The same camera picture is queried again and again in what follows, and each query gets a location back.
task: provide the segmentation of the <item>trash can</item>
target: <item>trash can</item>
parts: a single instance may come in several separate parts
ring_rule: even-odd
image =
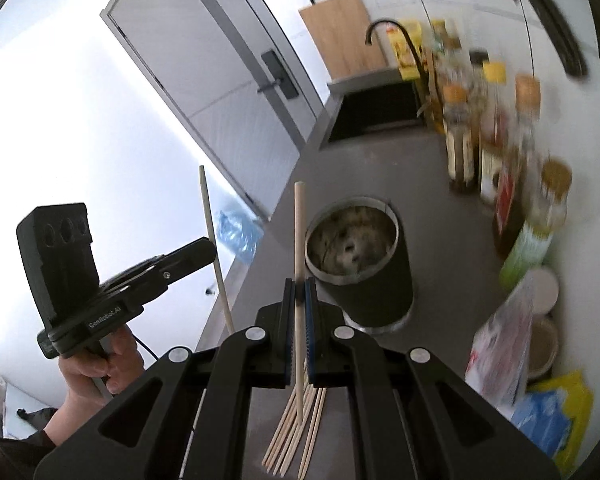
[[[385,333],[406,322],[413,304],[409,255],[388,204],[363,196],[323,210],[309,225],[304,257],[349,324]]]

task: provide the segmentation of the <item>sink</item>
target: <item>sink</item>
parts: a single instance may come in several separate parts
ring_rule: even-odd
[[[344,94],[327,144],[366,134],[421,128],[421,103],[413,81],[400,81]]]

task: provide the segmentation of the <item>white door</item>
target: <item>white door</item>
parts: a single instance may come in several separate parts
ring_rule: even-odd
[[[315,114],[247,1],[112,0],[103,17],[236,191],[270,217]],[[284,84],[270,85],[280,66]]]

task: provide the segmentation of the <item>hand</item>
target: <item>hand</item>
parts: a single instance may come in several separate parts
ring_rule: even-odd
[[[92,377],[108,376],[107,390],[118,394],[144,371],[142,356],[128,326],[113,332],[110,340],[113,354],[107,359],[86,350],[68,359],[59,359],[58,366],[68,392],[64,404],[45,428],[45,433],[56,446],[60,446],[106,404],[91,381]]]
[[[59,359],[58,366],[69,388],[69,396],[104,406],[106,400],[91,378],[108,376],[107,390],[118,394],[142,374],[144,362],[129,327],[120,327],[109,338],[113,354],[107,360],[87,350],[68,359]]]

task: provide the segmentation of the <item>cutting board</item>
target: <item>cutting board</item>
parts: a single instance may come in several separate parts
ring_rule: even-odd
[[[322,0],[300,9],[300,16],[332,79],[387,66],[378,38],[365,44],[370,20],[362,0]]]

